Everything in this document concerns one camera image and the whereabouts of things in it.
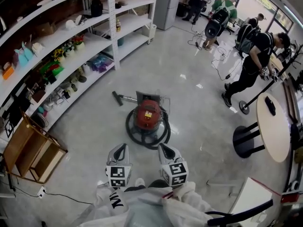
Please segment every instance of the chair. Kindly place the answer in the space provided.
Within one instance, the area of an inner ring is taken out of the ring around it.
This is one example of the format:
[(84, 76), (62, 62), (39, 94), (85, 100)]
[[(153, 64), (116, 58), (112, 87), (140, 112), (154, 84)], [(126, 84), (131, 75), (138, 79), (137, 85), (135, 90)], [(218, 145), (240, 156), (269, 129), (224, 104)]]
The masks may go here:
[(262, 205), (259, 205), (253, 209), (247, 210), (245, 212), (242, 213), (238, 213), (238, 214), (227, 214), (227, 213), (221, 213), (221, 212), (216, 212), (216, 211), (210, 211), (210, 212), (206, 212), (205, 214), (208, 215), (222, 215), (223, 217), (220, 218), (213, 218), (210, 219), (207, 224), (208, 226), (220, 226), (220, 227), (225, 227), (228, 224), (233, 224), (233, 223), (238, 223), (241, 221), (244, 221), (248, 218), (251, 218), (265, 210), (267, 210), (268, 208), (270, 208), (271, 206), (274, 205), (273, 200), (269, 200), (266, 203), (263, 203)]

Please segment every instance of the man in black shirt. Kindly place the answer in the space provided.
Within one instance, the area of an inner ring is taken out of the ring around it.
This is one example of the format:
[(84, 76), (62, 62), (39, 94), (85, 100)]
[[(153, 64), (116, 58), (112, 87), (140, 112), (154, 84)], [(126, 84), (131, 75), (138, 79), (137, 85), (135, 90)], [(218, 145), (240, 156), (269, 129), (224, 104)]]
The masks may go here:
[(247, 23), (250, 24), (252, 28), (255, 28), (258, 26), (258, 22), (262, 21), (264, 18), (264, 15), (259, 13), (257, 17), (250, 18)]
[(183, 18), (184, 21), (189, 21), (191, 17), (196, 14), (192, 24), (195, 25), (196, 21), (198, 20), (201, 9), (206, 7), (206, 4), (210, 3), (210, 0), (190, 0), (189, 5), (191, 6), (190, 11), (188, 12), (187, 17)]
[(225, 93), (222, 97), (228, 107), (232, 106), (231, 97), (233, 94), (241, 92), (248, 87), (252, 87), (258, 77), (262, 74), (262, 69), (268, 66), (271, 73), (271, 65), (269, 63), (270, 55), (274, 47), (288, 48), (290, 39), (286, 33), (273, 35), (272, 33), (259, 33), (254, 40), (254, 46), (249, 52), (249, 56), (245, 58), (242, 72), (238, 81), (225, 83)]

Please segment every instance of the concrete floor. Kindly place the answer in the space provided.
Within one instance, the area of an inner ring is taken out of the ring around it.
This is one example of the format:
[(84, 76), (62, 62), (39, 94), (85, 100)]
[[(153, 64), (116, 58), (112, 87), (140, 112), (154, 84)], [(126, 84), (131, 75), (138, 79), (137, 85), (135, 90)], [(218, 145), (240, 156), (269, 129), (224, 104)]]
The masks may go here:
[[(205, 24), (206, 19), (200, 18), (193, 30), (201, 31)], [(191, 24), (180, 18), (175, 26), (191, 31)], [(176, 27), (157, 30), (150, 45), (143, 45), (125, 58), (120, 70), (109, 72), (69, 108), (51, 130), (64, 142), (69, 153), (45, 185), (48, 192), (93, 202), (97, 184), (107, 182), (104, 169), (108, 152), (121, 143), (129, 145), (134, 165), (129, 185), (134, 184), (137, 177), (142, 177), (146, 184), (160, 177), (157, 151), (132, 143), (126, 134), (125, 118), (135, 105), (125, 103), (119, 107), (111, 94), (114, 90), (133, 97), (136, 90), (160, 91), (161, 95), (170, 98), (172, 135), (169, 144), (178, 148), (186, 159), (189, 180), (196, 182), (196, 191), (218, 211), (228, 212), (235, 198), (228, 196), (229, 189), (207, 186), (208, 179), (254, 177), (269, 188), (282, 191), (288, 160), (276, 163), (266, 150), (242, 159), (236, 155), (232, 144), (236, 127), (249, 126), (256, 121), (255, 103), (250, 107), (251, 113), (243, 115), (238, 102), (248, 102), (267, 82), (258, 78), (252, 88), (234, 95), (234, 110), (229, 109), (221, 98), (224, 82), (212, 68), (211, 61), (223, 60), (222, 53), (228, 55), (226, 60), (215, 61), (214, 65), (223, 78), (234, 70), (229, 82), (239, 77), (241, 65), (237, 52), (228, 52), (233, 47), (234, 36), (224, 32), (218, 39), (221, 48), (215, 47), (209, 52), (197, 52), (196, 47), (187, 44), (191, 38), (189, 32)], [(269, 93), (286, 109), (282, 86)], [(261, 144), (260, 139), (255, 142), (255, 145)], [(13, 183), (33, 195), (40, 188), (39, 184), (24, 180), (19, 180), (17, 185), (15, 178)], [(48, 227), (68, 226), (87, 208), (86, 204), (60, 196), (42, 199), (22, 194), (16, 196), (15, 199), (1, 199), (10, 227), (39, 227), (41, 221)], [(279, 200), (273, 196), (275, 206), (267, 211), (268, 218), (260, 227), (268, 225), (276, 216)]]

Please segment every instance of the black pants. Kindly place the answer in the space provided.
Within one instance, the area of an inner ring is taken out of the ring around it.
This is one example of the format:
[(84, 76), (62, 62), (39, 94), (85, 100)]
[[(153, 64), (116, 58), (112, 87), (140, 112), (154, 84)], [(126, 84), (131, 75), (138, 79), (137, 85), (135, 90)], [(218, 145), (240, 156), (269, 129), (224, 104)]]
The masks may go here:
[[(153, 181), (151, 183), (151, 185), (149, 185), (148, 187), (165, 188), (165, 187), (169, 187), (169, 185), (166, 183), (166, 181), (159, 179), (159, 180)], [(137, 191), (137, 190), (140, 190), (143, 188), (145, 188), (145, 186), (143, 186), (143, 185), (138, 186), (138, 187), (129, 187), (125, 190), (125, 192)]]
[(194, 18), (194, 22), (196, 22), (198, 20), (198, 18), (200, 17), (200, 13), (201, 13), (201, 8), (196, 7), (196, 6), (191, 6), (190, 11), (188, 12), (187, 15), (187, 19), (191, 19), (191, 17), (194, 15), (194, 13), (196, 14), (195, 18)]
[(252, 87), (255, 84), (258, 75), (259, 72), (258, 69), (256, 69), (256, 65), (244, 61), (239, 80), (230, 84), (225, 95), (231, 97), (235, 93), (242, 92), (246, 88)]

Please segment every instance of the vacuum hose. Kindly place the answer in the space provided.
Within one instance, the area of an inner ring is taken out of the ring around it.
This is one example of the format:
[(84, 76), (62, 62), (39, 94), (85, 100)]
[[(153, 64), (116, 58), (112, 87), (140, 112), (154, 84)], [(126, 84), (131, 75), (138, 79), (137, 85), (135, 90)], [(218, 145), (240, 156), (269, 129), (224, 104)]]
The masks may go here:
[(165, 128), (164, 128), (163, 134), (162, 134), (157, 140), (155, 140), (155, 141), (152, 142), (152, 143), (146, 143), (146, 142), (145, 142), (145, 138), (146, 138), (145, 135), (142, 135), (141, 141), (137, 140), (137, 139), (133, 136), (133, 134), (131, 133), (131, 129), (130, 129), (130, 127), (129, 127), (129, 121), (130, 121), (130, 119), (131, 119), (131, 117), (132, 117), (132, 115), (133, 115), (133, 113), (134, 113), (134, 111), (135, 111), (136, 109), (133, 109), (133, 110), (128, 114), (128, 116), (127, 116), (127, 118), (126, 118), (126, 121), (125, 121), (125, 127), (126, 127), (126, 132), (127, 132), (128, 136), (131, 138), (131, 140), (132, 140), (133, 142), (137, 143), (138, 145), (143, 145), (143, 146), (145, 146), (146, 148), (152, 149), (152, 150), (158, 150), (158, 146), (154, 146), (154, 145), (159, 144), (159, 143), (164, 139), (165, 135), (167, 135), (167, 136), (166, 136), (166, 140), (164, 141), (164, 143), (167, 144), (167, 143), (169, 142), (170, 134), (171, 134), (170, 125), (169, 125), (169, 116), (168, 116), (168, 114), (167, 114), (167, 112), (165, 111), (164, 108), (162, 108), (162, 107), (160, 106), (160, 109), (161, 109), (162, 112), (163, 112), (163, 121), (164, 121), (164, 124), (165, 124), (165, 125), (164, 125)]

